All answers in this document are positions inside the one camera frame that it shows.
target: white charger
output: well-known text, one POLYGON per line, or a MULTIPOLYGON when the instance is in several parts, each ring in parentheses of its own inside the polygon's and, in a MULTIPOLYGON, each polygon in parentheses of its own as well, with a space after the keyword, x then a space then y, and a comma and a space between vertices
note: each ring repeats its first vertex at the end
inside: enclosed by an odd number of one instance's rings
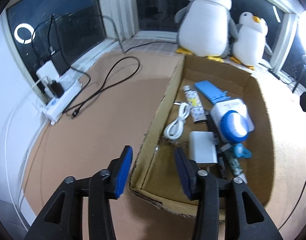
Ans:
POLYGON ((199 167, 211 167, 217 164, 213 132, 190 132, 189 158, 194 160, 199 167))

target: small penguin plush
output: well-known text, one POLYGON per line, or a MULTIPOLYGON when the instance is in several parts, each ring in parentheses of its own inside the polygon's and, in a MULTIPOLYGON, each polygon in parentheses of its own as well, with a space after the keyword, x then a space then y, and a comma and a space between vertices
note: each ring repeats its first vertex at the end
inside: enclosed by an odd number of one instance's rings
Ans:
POLYGON ((263 57, 264 50, 272 55, 272 50, 266 43, 268 25, 263 18, 254 16, 250 12, 240 15, 237 24, 238 40, 233 44, 233 56, 235 62, 241 62, 248 67, 256 66, 263 57))
POLYGON ((237 39, 236 25, 231 18, 232 0, 189 0, 174 17, 181 22, 178 30, 178 53, 200 57, 226 57, 229 33, 237 39))

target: blue clip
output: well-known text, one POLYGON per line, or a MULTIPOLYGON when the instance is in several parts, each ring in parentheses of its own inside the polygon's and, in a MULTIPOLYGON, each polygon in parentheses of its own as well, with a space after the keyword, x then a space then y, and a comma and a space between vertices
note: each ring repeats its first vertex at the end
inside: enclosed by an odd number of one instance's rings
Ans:
POLYGON ((242 143, 238 143, 233 147, 233 153, 237 158, 251 158, 252 153, 246 149, 242 143))
POLYGON ((201 81, 195 83, 195 87, 198 91, 200 91, 213 105, 221 102, 229 100, 230 97, 226 96, 227 91, 222 91, 213 85, 209 81, 201 81))

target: white usb cable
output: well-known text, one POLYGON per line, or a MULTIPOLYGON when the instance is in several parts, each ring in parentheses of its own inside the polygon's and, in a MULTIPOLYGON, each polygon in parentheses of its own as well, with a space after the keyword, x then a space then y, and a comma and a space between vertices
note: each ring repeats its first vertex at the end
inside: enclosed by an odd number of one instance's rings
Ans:
POLYGON ((43 80, 44 78, 46 77, 42 77, 40 78, 38 81, 36 81, 31 87, 30 89, 23 95, 23 97, 17 102, 17 104, 15 105, 15 107, 13 108, 10 116, 9 116, 9 119, 7 121, 7 126, 6 126, 6 132, 5 132, 5 141, 4 141, 4 160, 5 160, 5 172, 6 172, 6 182, 7 182, 7 187, 8 187, 8 190, 9 190, 9 194, 10 194, 10 198, 11 198, 11 201, 12 201, 12 204, 13 204, 13 207, 15 209, 15 212, 16 214, 18 215, 23 227, 25 228, 26 231, 28 231, 28 228, 26 226, 26 224, 24 223, 23 219, 22 219, 22 216, 20 215, 20 209, 16 206, 14 200, 13 200, 13 197, 12 197, 12 193, 11 193, 11 188, 10 188, 10 181, 9 181, 9 172, 8 172, 8 168, 7 168, 7 141, 8 141, 8 136, 9 136, 9 129, 10 129, 10 125, 11 125, 11 122, 13 120, 13 116, 15 115, 16 113, 16 110, 18 110, 19 106, 21 105, 22 101, 31 93, 32 89, 39 83, 41 82, 41 80, 43 80))
POLYGON ((188 103, 182 103, 179 107, 179 114, 177 118, 171 122, 164 130, 164 136, 170 140, 179 138, 184 129, 185 119, 190 114, 190 106, 188 103))

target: white cord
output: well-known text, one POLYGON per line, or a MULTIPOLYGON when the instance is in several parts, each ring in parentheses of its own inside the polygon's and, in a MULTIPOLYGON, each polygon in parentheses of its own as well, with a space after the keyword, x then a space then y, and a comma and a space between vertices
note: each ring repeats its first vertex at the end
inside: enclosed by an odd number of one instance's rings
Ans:
POLYGON ((24 167, 23 167, 23 172, 21 174, 21 182, 20 182, 20 188, 19 188, 19 195, 18 195, 18 198, 17 198, 17 207, 21 210, 21 205, 22 205, 22 202, 23 202, 23 199, 24 199, 24 192, 23 192, 23 196, 22 196, 22 199, 21 199, 21 203, 20 203, 20 197, 21 197, 21 193, 22 193, 22 185, 23 185, 23 181, 24 181, 24 173, 26 171, 26 167, 28 165, 28 162, 29 162, 29 158, 28 158, 28 155, 31 153, 31 151, 33 150, 33 147, 37 141, 37 139, 39 138, 40 136, 40 133, 42 132, 42 130, 44 129, 45 125, 49 123, 49 120, 46 118, 46 120, 44 121, 44 123, 41 125, 40 129, 35 133, 35 136, 34 136, 34 139, 31 141, 31 146, 29 148, 29 150, 26 152, 26 156, 25 156, 25 163, 24 163, 24 167))
POLYGON ((179 114, 177 118, 171 122, 164 130, 164 136, 170 140, 176 140, 179 138, 184 129, 185 119, 190 114, 190 105, 188 103, 182 103, 179 107, 179 114))
POLYGON ((10 189, 10 182, 9 182, 9 173, 8 173, 8 170, 7 170, 7 160, 6 160, 6 145, 7 145, 7 138, 8 138, 8 135, 9 135, 9 128, 10 128, 10 124, 11 124, 11 120, 13 118, 13 115, 15 113, 15 111, 18 109, 20 103, 29 95, 29 93, 31 92, 31 90, 42 80, 46 77, 43 77, 43 78, 40 78, 38 81, 36 81, 34 83, 33 86, 31 86, 31 88, 24 94, 24 96, 18 101, 18 103, 15 105, 15 107, 13 108, 11 114, 10 114, 10 117, 9 117, 9 120, 7 122, 7 126, 6 126, 6 132, 5 132, 5 143, 4 143, 4 158, 5 158, 5 171, 6 171, 6 181, 7 181, 7 187, 9 189, 9 194, 10 194, 10 197, 11 197, 11 201, 12 201, 12 204, 13 204, 13 207, 16 211, 16 214, 18 215, 22 225, 24 226, 25 230, 28 231, 28 228, 26 227, 26 225, 24 224, 24 221, 20 215, 20 211, 18 210, 17 206, 15 205, 14 203, 14 200, 13 200, 13 197, 12 197, 12 194, 11 194, 11 189, 10 189))

